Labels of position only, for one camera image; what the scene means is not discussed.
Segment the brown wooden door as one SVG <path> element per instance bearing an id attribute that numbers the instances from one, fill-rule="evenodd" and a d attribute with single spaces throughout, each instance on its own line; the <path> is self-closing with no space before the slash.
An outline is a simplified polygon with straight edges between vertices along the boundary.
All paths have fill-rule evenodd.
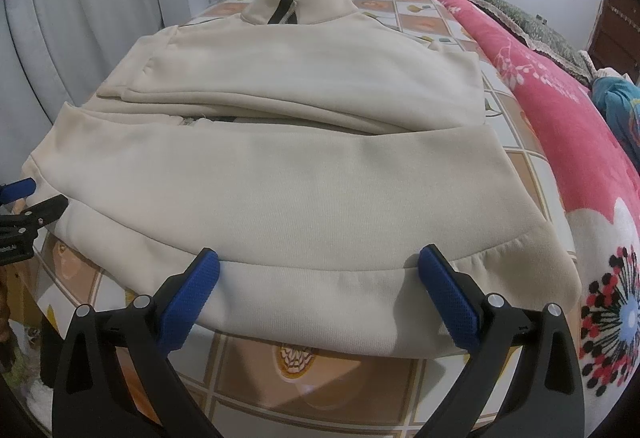
<path id="1" fill-rule="evenodd" d="M 639 0 L 602 0 L 588 48 L 597 68 L 614 68 L 639 81 Z"/>

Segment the blue patterned cloth bundle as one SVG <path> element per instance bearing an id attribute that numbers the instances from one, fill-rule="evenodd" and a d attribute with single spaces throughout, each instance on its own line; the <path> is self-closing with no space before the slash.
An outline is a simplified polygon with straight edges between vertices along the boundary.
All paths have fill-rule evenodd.
<path id="1" fill-rule="evenodd" d="M 621 77 L 599 77 L 592 84 L 591 100 L 634 168 L 639 170 L 639 87 Z"/>

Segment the pink floral blanket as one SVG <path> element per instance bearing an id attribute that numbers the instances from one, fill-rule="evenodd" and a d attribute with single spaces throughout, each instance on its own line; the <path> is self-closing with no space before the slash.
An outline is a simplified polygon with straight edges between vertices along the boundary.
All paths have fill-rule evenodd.
<path id="1" fill-rule="evenodd" d="M 611 423 L 639 376 L 639 175 L 588 89 L 470 0 L 438 0 L 480 45 L 533 127 L 553 172 L 582 282 L 578 359 L 591 436 L 635 437 Z"/>

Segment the grey patterned blanket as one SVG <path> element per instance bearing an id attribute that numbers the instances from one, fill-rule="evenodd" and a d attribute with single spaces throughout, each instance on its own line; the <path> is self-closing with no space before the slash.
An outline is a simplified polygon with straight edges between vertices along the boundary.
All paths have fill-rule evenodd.
<path id="1" fill-rule="evenodd" d="M 537 54 L 542 54 L 562 68 L 567 74 L 589 87 L 592 75 L 582 55 L 544 19 L 505 0 L 471 0 L 488 16 L 500 23 L 522 44 Z"/>

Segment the orange checked bed sheet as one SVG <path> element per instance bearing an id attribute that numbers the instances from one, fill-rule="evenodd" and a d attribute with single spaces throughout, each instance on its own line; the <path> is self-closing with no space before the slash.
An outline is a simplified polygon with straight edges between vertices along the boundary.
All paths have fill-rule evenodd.
<path id="1" fill-rule="evenodd" d="M 251 0 L 216 5 L 201 22 L 226 18 Z M 577 269 L 563 202 L 540 141 L 514 94 L 495 76 L 480 45 L 438 0 L 352 0 L 367 16 L 421 42 L 440 40 L 482 59 L 485 116 L 530 197 L 552 223 Z M 54 345 L 75 310 L 126 307 L 137 293 L 48 230 L 34 285 L 43 313 L 43 360 L 58 369 Z M 206 418 L 229 437 L 400 437 L 433 414 L 465 363 L 466 351 L 407 358 L 350 354 L 234 335 L 198 322 L 169 355 Z"/>

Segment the cream jacket with black trim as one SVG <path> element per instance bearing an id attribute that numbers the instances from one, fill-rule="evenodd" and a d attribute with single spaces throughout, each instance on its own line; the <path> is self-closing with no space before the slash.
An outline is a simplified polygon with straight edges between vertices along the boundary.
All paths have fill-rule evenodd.
<path id="1" fill-rule="evenodd" d="M 574 308 L 576 266 L 485 116 L 482 59 L 352 0 L 251 0 L 139 38 L 24 161 L 55 236 L 137 293 L 209 247 L 202 325 L 350 354 L 450 354 L 436 245 L 487 293 Z"/>

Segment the white curtain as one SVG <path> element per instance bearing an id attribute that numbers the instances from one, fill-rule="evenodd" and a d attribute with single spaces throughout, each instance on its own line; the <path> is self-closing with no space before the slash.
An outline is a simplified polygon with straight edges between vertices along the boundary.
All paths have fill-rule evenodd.
<path id="1" fill-rule="evenodd" d="M 158 0 L 1 0 L 2 181 L 18 179 L 61 106 L 84 104 L 162 25 Z"/>

